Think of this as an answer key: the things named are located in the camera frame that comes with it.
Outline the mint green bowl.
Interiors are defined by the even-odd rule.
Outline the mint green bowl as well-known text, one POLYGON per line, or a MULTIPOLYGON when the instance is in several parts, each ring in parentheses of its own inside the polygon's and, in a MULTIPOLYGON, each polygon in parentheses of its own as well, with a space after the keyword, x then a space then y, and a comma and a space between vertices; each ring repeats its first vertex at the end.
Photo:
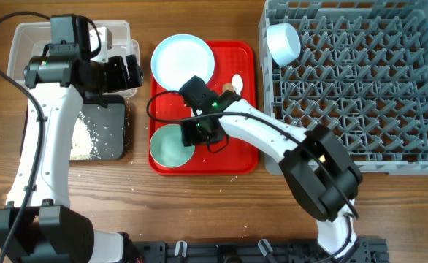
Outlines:
POLYGON ((157 164, 166 168, 177 168, 191 159, 195 147, 183 144, 180 125, 167 124, 154 132, 150 138, 149 151, 157 164))

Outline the light blue plate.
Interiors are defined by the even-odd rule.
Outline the light blue plate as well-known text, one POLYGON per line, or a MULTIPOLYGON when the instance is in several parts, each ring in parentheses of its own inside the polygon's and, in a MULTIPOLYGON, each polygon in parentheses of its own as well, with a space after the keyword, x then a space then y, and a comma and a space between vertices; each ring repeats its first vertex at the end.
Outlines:
POLYGON ((215 69, 210 46, 191 34, 176 34, 160 42, 151 57, 156 82, 168 91, 178 91, 193 76, 208 83, 215 69))

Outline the white plastic spoon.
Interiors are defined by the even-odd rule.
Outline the white plastic spoon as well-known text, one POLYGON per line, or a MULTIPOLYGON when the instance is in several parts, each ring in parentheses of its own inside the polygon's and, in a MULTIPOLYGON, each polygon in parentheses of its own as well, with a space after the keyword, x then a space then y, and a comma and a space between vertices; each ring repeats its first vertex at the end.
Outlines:
POLYGON ((241 95, 243 87, 244 87, 244 84, 243 84, 242 78, 241 78, 241 76, 239 74, 235 74, 232 77, 231 84, 232 84, 232 86, 234 88, 235 93, 238 94, 238 95, 241 95))

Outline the white rice pile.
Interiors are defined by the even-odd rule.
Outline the white rice pile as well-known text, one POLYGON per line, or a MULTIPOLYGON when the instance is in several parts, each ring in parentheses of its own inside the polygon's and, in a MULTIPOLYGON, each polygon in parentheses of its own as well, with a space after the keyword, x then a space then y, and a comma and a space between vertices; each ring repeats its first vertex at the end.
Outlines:
POLYGON ((71 161, 117 160, 123 155, 123 113, 84 110, 78 115, 72 136, 71 161))

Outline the light blue bowl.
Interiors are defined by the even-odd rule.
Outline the light blue bowl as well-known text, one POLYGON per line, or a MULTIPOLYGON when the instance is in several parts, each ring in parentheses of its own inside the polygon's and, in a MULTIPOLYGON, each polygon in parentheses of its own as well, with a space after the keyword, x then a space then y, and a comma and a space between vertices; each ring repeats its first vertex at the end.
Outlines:
POLYGON ((269 26, 267 45, 270 54, 278 66, 287 66, 301 53, 301 42, 296 29, 289 23, 269 26))

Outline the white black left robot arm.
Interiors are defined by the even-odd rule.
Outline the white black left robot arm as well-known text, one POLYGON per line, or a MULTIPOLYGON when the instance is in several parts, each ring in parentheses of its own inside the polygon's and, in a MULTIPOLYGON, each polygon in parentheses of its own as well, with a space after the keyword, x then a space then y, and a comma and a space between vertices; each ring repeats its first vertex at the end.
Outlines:
POLYGON ((15 181, 0 209, 0 262, 141 262, 125 232, 101 232, 70 208, 72 135, 84 102, 107 107, 106 94, 138 88, 133 55, 98 62, 95 23, 81 15, 50 17, 51 41, 30 59, 18 89, 28 100, 15 181))

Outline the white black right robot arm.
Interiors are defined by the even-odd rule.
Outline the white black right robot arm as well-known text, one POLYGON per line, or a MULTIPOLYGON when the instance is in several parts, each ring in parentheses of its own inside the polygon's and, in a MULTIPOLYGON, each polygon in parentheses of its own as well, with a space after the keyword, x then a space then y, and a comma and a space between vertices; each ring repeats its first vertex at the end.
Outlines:
POLYGON ((297 203, 317 221, 317 243, 328 254, 322 260, 351 255, 358 240, 354 200, 363 176, 331 129, 276 120, 242 98, 233 83, 218 93, 194 76, 173 92, 192 111, 190 117, 168 121, 181 125, 185 145, 235 138, 274 158, 297 203))

